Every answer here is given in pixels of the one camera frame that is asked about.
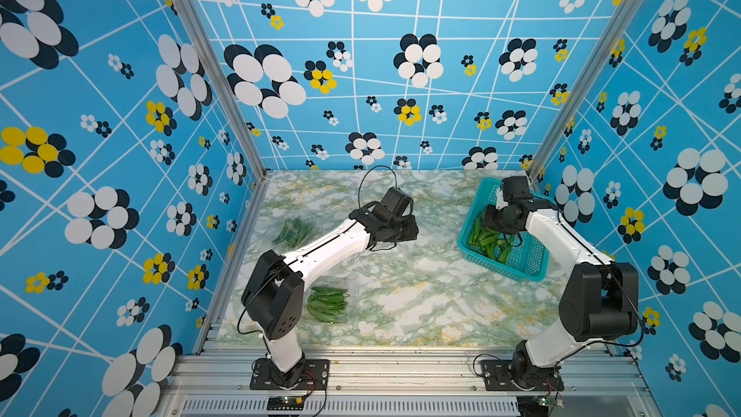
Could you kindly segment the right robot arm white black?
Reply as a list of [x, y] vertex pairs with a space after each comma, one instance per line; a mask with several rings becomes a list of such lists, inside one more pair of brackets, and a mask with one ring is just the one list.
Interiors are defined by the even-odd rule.
[[640, 329], [636, 268], [597, 250], [567, 223], [556, 205], [534, 198], [489, 205], [482, 227], [506, 236], [529, 234], [568, 276], [557, 320], [515, 349], [511, 374], [518, 387], [535, 388], [586, 347], [614, 345]]

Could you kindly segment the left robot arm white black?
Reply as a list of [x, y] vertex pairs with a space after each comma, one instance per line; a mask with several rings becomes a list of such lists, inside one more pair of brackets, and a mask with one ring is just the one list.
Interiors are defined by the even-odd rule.
[[348, 258], [371, 251], [380, 242], [396, 245], [414, 241], [418, 233], [414, 214], [386, 214], [381, 206], [359, 208], [337, 228], [293, 251], [262, 253], [241, 303], [264, 337], [270, 355], [268, 376], [273, 383], [292, 388], [307, 369], [295, 332], [306, 289]]

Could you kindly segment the green peppers inside basket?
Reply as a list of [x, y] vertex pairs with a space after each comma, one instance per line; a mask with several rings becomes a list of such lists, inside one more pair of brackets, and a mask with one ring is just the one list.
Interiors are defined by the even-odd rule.
[[499, 264], [507, 264], [509, 255], [519, 236], [506, 235], [484, 225], [484, 218], [477, 217], [466, 241], [468, 247]]

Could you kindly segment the green peppers in left container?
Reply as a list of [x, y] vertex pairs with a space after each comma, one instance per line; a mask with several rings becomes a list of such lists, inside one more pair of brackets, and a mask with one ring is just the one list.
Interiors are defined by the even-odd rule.
[[313, 225], [300, 217], [292, 217], [284, 222], [283, 229], [272, 242], [283, 244], [289, 248], [296, 248], [313, 231]]

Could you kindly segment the green peppers in container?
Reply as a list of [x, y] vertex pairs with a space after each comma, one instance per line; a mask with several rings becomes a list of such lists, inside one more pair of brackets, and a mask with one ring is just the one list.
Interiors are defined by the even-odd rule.
[[296, 248], [313, 231], [313, 225], [300, 217], [292, 217], [284, 222], [283, 229], [272, 242], [283, 244], [289, 248]]
[[307, 300], [307, 311], [318, 322], [337, 324], [347, 317], [348, 300], [345, 289], [314, 287]]

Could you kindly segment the green peppers in near container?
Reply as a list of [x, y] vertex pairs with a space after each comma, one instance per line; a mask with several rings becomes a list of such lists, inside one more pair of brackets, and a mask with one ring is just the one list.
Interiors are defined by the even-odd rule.
[[337, 324], [347, 317], [348, 300], [345, 289], [314, 287], [307, 300], [307, 311], [318, 322]]

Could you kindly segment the teal plastic basket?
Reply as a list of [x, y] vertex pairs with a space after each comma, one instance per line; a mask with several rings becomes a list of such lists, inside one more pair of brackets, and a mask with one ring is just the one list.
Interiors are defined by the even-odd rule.
[[484, 214], [487, 205], [497, 205], [497, 192], [502, 181], [486, 178], [482, 181], [457, 239], [458, 249], [465, 260], [482, 268], [507, 276], [515, 281], [538, 282], [546, 276], [549, 253], [544, 245], [526, 231], [519, 236], [519, 242], [509, 255], [507, 264], [499, 264], [486, 256], [472, 251], [466, 241], [471, 233], [474, 220]]

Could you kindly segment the circuit board right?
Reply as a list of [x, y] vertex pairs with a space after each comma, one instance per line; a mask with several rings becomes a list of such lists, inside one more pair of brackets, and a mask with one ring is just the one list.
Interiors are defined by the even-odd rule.
[[544, 397], [519, 397], [517, 405], [521, 417], [550, 417], [556, 409], [563, 408], [563, 401]]

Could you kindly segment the green circuit board left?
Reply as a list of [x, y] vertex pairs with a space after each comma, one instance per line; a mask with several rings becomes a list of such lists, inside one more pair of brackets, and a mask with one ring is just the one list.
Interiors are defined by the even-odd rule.
[[271, 413], [289, 413], [300, 415], [305, 409], [304, 396], [270, 396], [267, 400], [266, 411]]

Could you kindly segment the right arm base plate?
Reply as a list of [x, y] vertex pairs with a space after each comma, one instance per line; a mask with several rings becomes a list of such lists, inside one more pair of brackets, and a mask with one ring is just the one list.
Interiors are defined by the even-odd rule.
[[528, 363], [484, 360], [480, 373], [487, 391], [501, 392], [556, 392], [565, 390], [560, 374], [555, 368], [538, 368]]

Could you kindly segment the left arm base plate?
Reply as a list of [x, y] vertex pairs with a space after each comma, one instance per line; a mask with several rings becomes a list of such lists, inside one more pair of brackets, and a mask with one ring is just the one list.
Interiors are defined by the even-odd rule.
[[325, 390], [330, 361], [303, 358], [287, 372], [281, 372], [271, 359], [259, 358], [253, 362], [252, 372], [251, 390]]

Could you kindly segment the aluminium corner post right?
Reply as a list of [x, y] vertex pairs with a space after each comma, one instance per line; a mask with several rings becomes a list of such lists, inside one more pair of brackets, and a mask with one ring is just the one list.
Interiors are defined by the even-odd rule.
[[581, 103], [588, 96], [598, 75], [602, 72], [602, 68], [610, 52], [618, 40], [623, 37], [628, 25], [633, 21], [644, 1], [623, 0], [621, 5], [617, 7], [617, 11], [613, 13], [589, 59], [586, 61], [582, 71], [580, 71], [575, 85], [570, 91], [565, 107], [559, 111], [534, 156], [534, 161], [527, 173], [532, 185], [536, 185], [538, 173], [540, 173], [548, 158], [553, 154], [565, 127], [576, 115]]

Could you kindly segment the aluminium corner post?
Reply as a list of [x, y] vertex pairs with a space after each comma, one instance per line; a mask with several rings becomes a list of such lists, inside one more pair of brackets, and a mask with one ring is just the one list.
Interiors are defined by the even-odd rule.
[[621, 5], [617, 7], [617, 11], [613, 13], [589, 59], [586, 61], [582, 71], [580, 71], [575, 85], [570, 91], [565, 107], [559, 111], [534, 156], [534, 161], [527, 173], [532, 185], [536, 185], [538, 173], [540, 173], [548, 158], [553, 154], [565, 127], [576, 115], [581, 103], [588, 96], [598, 75], [602, 72], [602, 68], [610, 52], [618, 40], [623, 37], [628, 25], [633, 21], [644, 1], [623, 0]]
[[267, 170], [250, 137], [250, 133], [246, 129], [245, 119], [237, 106], [237, 101], [230, 89], [227, 77], [224, 75], [224, 71], [220, 69], [219, 58], [208, 39], [206, 28], [197, 12], [196, 2], [194, 0], [175, 0], [175, 2], [179, 6], [179, 16], [183, 22], [183, 27], [191, 38], [191, 42], [204, 65], [206, 75], [210, 79], [214, 93], [219, 98], [227, 121], [243, 148], [246, 159], [257, 178], [257, 183], [262, 183], [266, 179]]

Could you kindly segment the aluminium corner post left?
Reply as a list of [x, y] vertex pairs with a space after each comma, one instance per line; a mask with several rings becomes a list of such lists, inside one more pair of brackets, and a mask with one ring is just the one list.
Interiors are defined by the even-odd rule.
[[220, 69], [219, 58], [208, 39], [206, 28], [197, 12], [196, 2], [194, 0], [175, 0], [175, 2], [179, 6], [179, 16], [183, 22], [183, 27], [191, 38], [191, 42], [204, 65], [206, 75], [210, 79], [214, 93], [219, 98], [227, 121], [243, 148], [246, 159], [257, 178], [257, 183], [262, 183], [266, 179], [267, 170], [250, 137], [250, 133], [246, 129], [245, 119], [237, 106], [237, 101], [230, 89], [227, 77], [224, 75], [224, 71]]

